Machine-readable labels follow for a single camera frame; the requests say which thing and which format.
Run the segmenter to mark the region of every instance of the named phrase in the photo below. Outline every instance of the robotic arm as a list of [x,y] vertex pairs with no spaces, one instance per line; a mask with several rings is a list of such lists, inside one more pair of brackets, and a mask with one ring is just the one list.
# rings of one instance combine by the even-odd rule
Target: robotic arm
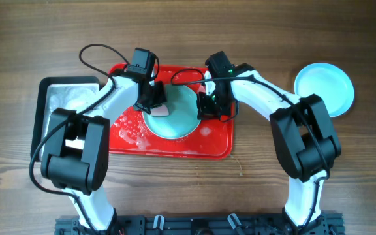
[[[134,104],[139,104],[146,112],[150,112],[150,108],[166,102],[162,83],[149,84],[154,65],[154,59],[153,63],[151,62],[152,53],[140,50],[146,52],[140,55],[138,50],[136,49],[135,57],[127,70],[114,72],[95,98],[104,96],[114,86],[112,79],[115,81],[114,91],[93,110],[73,119],[73,122],[60,129],[47,141],[44,148],[42,175],[51,179],[56,187],[78,196],[89,222],[101,234],[123,234],[116,210],[108,202],[102,187],[108,168],[108,136],[109,128],[113,124],[110,120],[116,120]],[[319,201],[323,180],[319,184],[315,182],[327,175],[326,170],[333,167],[334,159],[341,152],[323,101],[316,95],[302,98],[283,91],[262,78],[250,65],[235,67],[230,64],[223,52],[212,55],[206,65],[211,80],[205,84],[211,94],[198,94],[198,117],[207,112],[210,114],[210,110],[220,110],[220,113],[212,114],[220,118],[221,115],[229,114],[233,102],[238,101],[248,104],[270,121],[277,158],[289,175],[289,197],[283,209],[285,227],[281,229],[287,234],[303,234],[320,225]],[[213,82],[215,78],[227,77],[249,79]],[[266,86],[254,82],[250,79],[252,77]],[[212,95],[217,99],[210,103]],[[297,110],[303,113],[311,125],[317,143],[312,142],[308,134],[300,134],[298,129],[302,122],[296,115]],[[75,111],[58,108],[50,118],[49,129],[75,114]],[[76,148],[73,147],[75,141],[84,144]],[[323,168],[315,144],[321,147],[328,169]],[[80,232],[92,234],[87,218],[75,199],[71,200],[80,216]]]

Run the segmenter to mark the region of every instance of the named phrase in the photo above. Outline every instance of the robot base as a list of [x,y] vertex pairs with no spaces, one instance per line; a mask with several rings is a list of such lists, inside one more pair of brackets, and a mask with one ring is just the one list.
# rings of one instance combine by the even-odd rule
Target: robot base
[[[118,216],[119,235],[281,235],[293,234],[280,213],[239,216],[241,226],[233,229],[227,217],[166,217],[162,226],[154,217]],[[321,213],[320,223],[305,235],[344,235],[343,217],[339,213]],[[79,224],[79,218],[56,219],[55,235],[92,234]]]

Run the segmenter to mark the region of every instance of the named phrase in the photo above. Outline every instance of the wooden table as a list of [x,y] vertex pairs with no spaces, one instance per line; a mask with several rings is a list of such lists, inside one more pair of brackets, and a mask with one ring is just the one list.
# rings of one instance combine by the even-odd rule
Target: wooden table
[[[355,102],[333,119],[343,153],[321,208],[343,213],[347,234],[376,234],[376,1],[297,0],[0,5],[0,234],[52,234],[56,218],[76,215],[68,198],[32,185],[29,147],[44,77],[106,80],[78,60],[79,50],[94,42],[127,57],[134,47],[147,48],[162,64],[186,66],[202,66],[224,50],[233,63],[247,62],[289,91],[309,63],[341,67],[353,81]],[[121,61],[103,49],[86,58],[104,70]],[[104,186],[118,213],[281,212],[288,177],[269,123],[240,108],[234,159],[111,155]],[[51,184],[40,174],[38,180]]]

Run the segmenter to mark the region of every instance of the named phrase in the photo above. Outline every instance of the green plate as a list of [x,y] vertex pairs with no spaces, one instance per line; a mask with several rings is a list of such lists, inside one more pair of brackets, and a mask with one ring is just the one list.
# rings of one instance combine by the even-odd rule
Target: green plate
[[143,112],[143,120],[149,130],[165,139],[177,139],[191,134],[200,125],[196,118],[196,94],[187,86],[165,85],[166,107],[169,115],[155,117]]

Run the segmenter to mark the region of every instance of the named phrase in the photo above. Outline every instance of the round plate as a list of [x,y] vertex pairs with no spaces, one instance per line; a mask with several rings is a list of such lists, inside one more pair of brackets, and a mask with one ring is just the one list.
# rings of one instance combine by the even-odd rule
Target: round plate
[[166,107],[169,115],[155,117],[143,112],[143,120],[149,130],[165,139],[177,139],[191,134],[200,120],[196,118],[196,94],[187,86],[165,85]]
[[302,69],[295,79],[294,92],[302,97],[318,95],[330,117],[344,114],[354,99],[351,79],[341,69],[328,63],[314,63]]

